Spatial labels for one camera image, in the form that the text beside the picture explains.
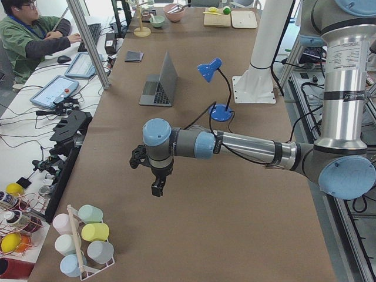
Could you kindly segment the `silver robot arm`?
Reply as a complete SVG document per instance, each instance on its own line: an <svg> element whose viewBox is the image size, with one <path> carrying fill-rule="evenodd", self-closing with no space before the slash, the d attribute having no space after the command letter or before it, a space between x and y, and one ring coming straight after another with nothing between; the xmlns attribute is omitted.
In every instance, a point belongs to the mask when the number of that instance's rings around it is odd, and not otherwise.
<svg viewBox="0 0 376 282"><path fill-rule="evenodd" d="M152 194L163 195L176 156L208 159L229 151L253 163L295 171L321 191L356 199L375 184L375 167L361 140L368 41L375 34L374 1L304 1L300 33L327 45L321 135L312 144L171 127L155 118L143 127L143 164L155 175Z"/></svg>

